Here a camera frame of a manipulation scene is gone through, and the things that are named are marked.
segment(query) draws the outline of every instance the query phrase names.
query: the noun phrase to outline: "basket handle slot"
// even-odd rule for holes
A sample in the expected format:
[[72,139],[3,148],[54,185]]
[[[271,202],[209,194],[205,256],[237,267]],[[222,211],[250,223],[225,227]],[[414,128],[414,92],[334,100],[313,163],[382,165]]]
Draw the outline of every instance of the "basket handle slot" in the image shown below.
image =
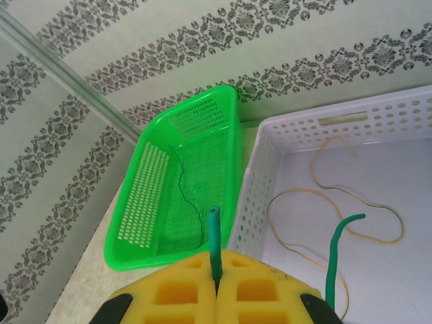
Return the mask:
[[361,111],[360,113],[348,113],[345,115],[339,115],[334,117],[326,117],[318,119],[321,126],[338,125],[352,122],[362,122],[368,120],[367,111]]

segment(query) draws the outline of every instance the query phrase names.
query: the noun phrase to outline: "green rubber tube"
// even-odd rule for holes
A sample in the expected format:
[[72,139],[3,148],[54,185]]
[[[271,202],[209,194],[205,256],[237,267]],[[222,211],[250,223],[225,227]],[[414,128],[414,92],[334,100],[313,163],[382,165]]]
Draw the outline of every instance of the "green rubber tube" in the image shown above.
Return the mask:
[[221,209],[218,206],[211,207],[209,213],[209,247],[211,276],[217,294],[222,278]]
[[329,268],[327,269],[327,277],[325,278],[325,301],[333,310],[335,309],[335,285],[338,273],[338,243],[340,236],[349,223],[365,217],[365,214],[357,214],[345,218],[337,225],[333,237],[331,238]]

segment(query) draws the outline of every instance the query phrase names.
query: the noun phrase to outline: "white plastic basket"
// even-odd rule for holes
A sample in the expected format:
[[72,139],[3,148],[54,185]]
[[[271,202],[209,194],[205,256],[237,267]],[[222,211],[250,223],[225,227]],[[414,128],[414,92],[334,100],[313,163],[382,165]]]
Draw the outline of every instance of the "white plastic basket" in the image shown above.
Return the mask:
[[[366,212],[367,219],[352,225],[358,232],[384,240],[398,236],[400,229],[392,215],[366,209],[343,193],[322,190],[311,180],[309,161],[324,141],[335,135],[346,139],[358,156],[353,158],[340,141],[331,141],[315,163],[317,177],[323,184],[348,187],[373,203],[392,206],[403,216],[407,231],[405,239],[394,246],[375,245],[348,234],[342,237],[339,269],[352,297],[348,322],[352,318],[353,323],[414,323],[415,319],[428,323],[432,317],[427,306],[432,302],[432,271],[425,267],[432,269],[432,253],[428,252],[432,246],[428,232],[432,231],[432,86],[262,122],[244,174],[229,248],[280,268],[323,292],[325,272],[282,248],[265,214],[276,194],[298,187],[329,195],[344,217]],[[285,241],[308,246],[312,251],[299,248],[308,255],[328,258],[338,219],[327,202],[307,193],[285,195],[275,201],[272,218]],[[380,270],[371,273],[371,269]],[[389,275],[383,278],[376,271]],[[339,289],[339,314],[345,302]],[[413,303],[414,308],[404,308]]]

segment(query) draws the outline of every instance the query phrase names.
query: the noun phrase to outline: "wallpaper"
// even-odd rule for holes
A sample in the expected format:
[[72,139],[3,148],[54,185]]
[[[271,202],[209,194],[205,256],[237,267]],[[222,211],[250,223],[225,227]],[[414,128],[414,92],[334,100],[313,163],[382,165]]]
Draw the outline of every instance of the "wallpaper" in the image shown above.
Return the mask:
[[2,323],[44,323],[135,143],[0,31]]
[[44,3],[6,4],[140,128],[217,84],[251,120],[432,83],[426,0]]

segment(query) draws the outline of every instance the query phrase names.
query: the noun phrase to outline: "damask pattern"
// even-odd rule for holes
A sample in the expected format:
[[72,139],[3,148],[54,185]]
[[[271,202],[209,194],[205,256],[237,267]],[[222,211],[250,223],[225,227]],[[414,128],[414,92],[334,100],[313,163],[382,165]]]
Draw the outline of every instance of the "damask pattern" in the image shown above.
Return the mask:
[[333,11],[337,3],[354,0],[237,0],[229,8],[208,13],[190,27],[183,26],[86,77],[104,95],[179,68],[206,55],[252,41],[274,28],[308,20],[314,12]]
[[0,8],[7,9],[13,0],[0,0]]
[[16,106],[26,100],[31,88],[37,88],[41,79],[47,75],[27,56],[19,54],[17,61],[6,65],[7,69],[0,71],[0,125],[9,118],[8,113],[14,113]]
[[[432,23],[413,34],[411,29],[401,31],[397,38],[390,35],[374,38],[370,44],[356,43],[352,48],[341,47],[314,59],[297,59],[294,64],[284,63],[280,68],[270,67],[263,72],[238,76],[227,82],[207,85],[229,84],[234,86],[242,103],[282,96],[320,86],[343,84],[355,79],[367,79],[371,75],[384,76],[396,70],[411,70],[415,65],[432,65]],[[181,92],[123,113],[137,126],[147,124],[158,113],[200,93],[204,88]]]
[[65,57],[146,1],[71,0],[36,37],[58,56]]
[[30,241],[30,247],[22,254],[22,262],[15,264],[16,271],[10,273],[4,281],[5,289],[0,290],[0,293],[9,307],[5,324],[19,316],[23,303],[30,298],[29,292],[36,289],[38,278],[44,275],[45,268],[54,260],[61,243],[72,230],[80,211],[95,191],[105,168],[109,166],[123,141],[119,132],[107,126],[71,183],[65,187],[37,235]]
[[16,215],[16,209],[30,196],[38,179],[46,174],[89,112],[83,102],[67,96],[53,117],[45,122],[46,126],[40,129],[40,134],[24,149],[24,154],[7,170],[8,175],[0,177],[0,233],[5,231],[3,224]]

